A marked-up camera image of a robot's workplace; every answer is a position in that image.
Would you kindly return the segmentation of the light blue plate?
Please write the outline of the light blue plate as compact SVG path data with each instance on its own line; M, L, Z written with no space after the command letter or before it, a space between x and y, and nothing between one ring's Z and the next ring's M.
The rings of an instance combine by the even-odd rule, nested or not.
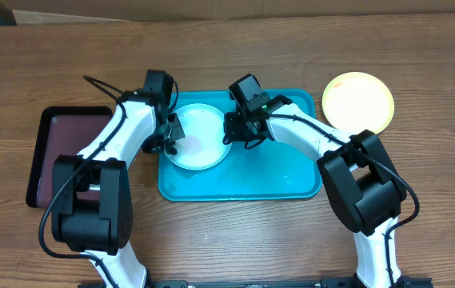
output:
M184 138L176 141L176 155L166 157L176 166L187 170L205 170L216 166L229 153L231 145L223 143L224 113L203 103L177 109Z

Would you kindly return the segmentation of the yellow-green plate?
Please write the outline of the yellow-green plate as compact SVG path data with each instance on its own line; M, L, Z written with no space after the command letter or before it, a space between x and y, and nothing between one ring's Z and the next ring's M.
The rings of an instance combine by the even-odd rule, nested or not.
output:
M348 72L332 79L323 92L321 107L331 126L353 134L363 130L379 134L394 115L388 86L363 72Z

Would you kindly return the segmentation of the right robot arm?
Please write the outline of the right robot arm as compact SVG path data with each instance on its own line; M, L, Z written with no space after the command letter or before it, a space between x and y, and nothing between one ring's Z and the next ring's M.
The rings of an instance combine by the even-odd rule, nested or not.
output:
M369 130L351 135L328 126L290 98L270 97L252 74L230 85L229 96L236 110L225 116L223 142L244 142L249 150L269 139L315 161L333 212L354 234L359 284L407 286L394 241L405 185L379 137Z

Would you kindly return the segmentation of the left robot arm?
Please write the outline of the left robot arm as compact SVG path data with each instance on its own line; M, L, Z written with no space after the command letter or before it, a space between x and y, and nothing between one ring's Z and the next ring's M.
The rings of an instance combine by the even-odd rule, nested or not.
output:
M86 81L109 95L116 109L86 148L55 160L53 198L39 224L39 244L53 258L90 261L104 287L151 287L150 274L130 244L128 169L139 151L177 154L177 141L185 136L174 113L178 84L162 70L148 70L136 90L92 77Z

